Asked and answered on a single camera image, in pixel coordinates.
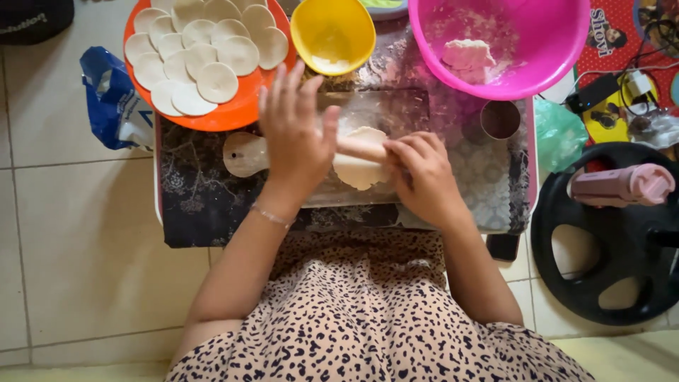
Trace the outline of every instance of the leopard print dress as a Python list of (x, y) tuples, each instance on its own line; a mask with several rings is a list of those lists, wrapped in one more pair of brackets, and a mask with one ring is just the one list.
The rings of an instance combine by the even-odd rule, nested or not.
[(166, 380), (593, 381), (536, 333), (470, 319), (445, 291), (442, 253), (437, 232), (291, 232), (240, 329)]

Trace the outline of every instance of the dumpling wrapper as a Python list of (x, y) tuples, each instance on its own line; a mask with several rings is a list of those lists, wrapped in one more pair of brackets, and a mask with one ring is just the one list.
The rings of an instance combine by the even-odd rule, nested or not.
[(240, 21), (250, 32), (250, 36), (254, 36), (258, 31), (268, 27), (275, 27), (276, 21), (274, 15), (269, 9), (263, 5), (250, 5), (240, 15)]
[(229, 0), (208, 0), (203, 8), (203, 18), (212, 22), (240, 20), (240, 11)]
[(151, 89), (153, 107), (169, 117), (181, 117), (184, 114), (172, 104), (172, 94), (182, 83), (174, 80), (163, 80)]
[(191, 21), (181, 33), (181, 42), (184, 44), (184, 48), (190, 49), (198, 43), (209, 44), (214, 27), (215, 23), (209, 20)]
[(186, 61), (186, 70), (192, 78), (196, 79), (200, 70), (205, 65), (217, 62), (217, 49), (208, 44), (194, 44), (188, 50), (184, 59)]
[(193, 84), (195, 82), (186, 70), (186, 56), (188, 54), (188, 50), (180, 50), (165, 60), (163, 63), (163, 72), (168, 79), (183, 84)]
[(135, 33), (148, 33), (151, 23), (160, 16), (169, 16), (164, 10), (159, 10), (158, 8), (145, 8), (134, 17), (134, 32)]
[(278, 28), (265, 28), (252, 37), (259, 50), (259, 67), (262, 69), (275, 68), (288, 55), (288, 38)]
[(175, 30), (182, 33), (191, 21), (200, 20), (204, 6), (203, 0), (177, 0), (170, 13)]
[(269, 5), (266, 3), (266, 0), (233, 0), (233, 2), (241, 14), (245, 12), (245, 10), (248, 9), (250, 5), (259, 4), (269, 8)]
[(134, 67), (134, 78), (146, 90), (151, 90), (158, 82), (167, 80), (163, 71), (163, 62), (158, 53), (144, 53)]
[(259, 65), (259, 50), (255, 43), (243, 36), (234, 36), (213, 44), (217, 60), (230, 67), (236, 75), (248, 75)]
[(172, 105), (187, 116), (204, 116), (217, 108), (216, 103), (205, 101), (200, 96), (196, 84), (177, 86), (172, 94)]
[[(352, 131), (347, 137), (368, 141), (376, 145), (382, 145), (382, 142), (387, 140), (384, 131), (368, 126), (362, 126)], [(337, 173), (339, 180), (359, 191), (367, 190), (380, 181), (386, 183), (389, 180), (389, 172), (385, 171), (381, 164), (342, 154), (335, 154), (333, 170)]]
[(223, 63), (211, 63), (200, 70), (196, 79), (198, 92), (208, 102), (231, 101), (238, 92), (238, 77)]
[(151, 0), (151, 7), (164, 10), (167, 14), (171, 13), (174, 4), (175, 0)]
[(138, 63), (139, 56), (144, 53), (155, 53), (148, 33), (135, 33), (125, 41), (125, 57), (133, 67)]
[(163, 61), (180, 50), (184, 50), (184, 45), (181, 43), (181, 33), (170, 33), (161, 37), (158, 42), (158, 53)]
[(214, 45), (218, 41), (226, 40), (233, 36), (250, 38), (250, 32), (248, 32), (248, 29), (238, 20), (222, 20), (215, 24), (210, 42)]
[(169, 35), (175, 32), (175, 28), (172, 26), (172, 18), (167, 16), (160, 16), (156, 18), (149, 27), (149, 38), (151, 39), (151, 45), (158, 50), (158, 43), (160, 39), (165, 35)]

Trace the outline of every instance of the bracelet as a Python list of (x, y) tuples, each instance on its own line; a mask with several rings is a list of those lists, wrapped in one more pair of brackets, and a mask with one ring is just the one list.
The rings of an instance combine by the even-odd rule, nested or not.
[(292, 226), (297, 221), (297, 218), (294, 218), (292, 220), (285, 220), (285, 219), (279, 218), (278, 216), (274, 215), (273, 213), (270, 213), (268, 211), (264, 211), (263, 209), (259, 208), (256, 201), (250, 207), (250, 210), (251, 211), (254, 210), (254, 211), (259, 212), (263, 217), (269, 219), (270, 222), (283, 224), (285, 229), (290, 228), (290, 226)]

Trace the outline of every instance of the pink bowl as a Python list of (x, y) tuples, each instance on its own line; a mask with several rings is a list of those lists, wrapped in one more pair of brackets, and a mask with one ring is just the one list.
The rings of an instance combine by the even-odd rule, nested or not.
[[(558, 82), (589, 31), (589, 0), (409, 0), (408, 12), (424, 62), (439, 80), (498, 101), (530, 97)], [(441, 64), (444, 44), (466, 38), (488, 42), (498, 64), (511, 57), (485, 85), (470, 85)]]

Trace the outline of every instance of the woman's hand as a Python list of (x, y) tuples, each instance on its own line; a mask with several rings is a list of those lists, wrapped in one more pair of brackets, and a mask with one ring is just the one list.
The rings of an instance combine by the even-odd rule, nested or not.
[(433, 133), (418, 131), (384, 147), (410, 172), (390, 164), (391, 178), (401, 202), (420, 219), (445, 230), (466, 222), (471, 214), (455, 182), (443, 142)]
[(285, 64), (280, 64), (271, 89), (259, 91), (259, 128), (269, 156), (269, 177), (260, 198), (276, 194), (278, 203), (298, 209), (330, 170), (340, 114), (339, 107), (328, 107), (323, 133), (317, 131), (316, 92), (323, 77), (316, 76), (299, 88), (303, 72), (302, 61), (288, 76)]

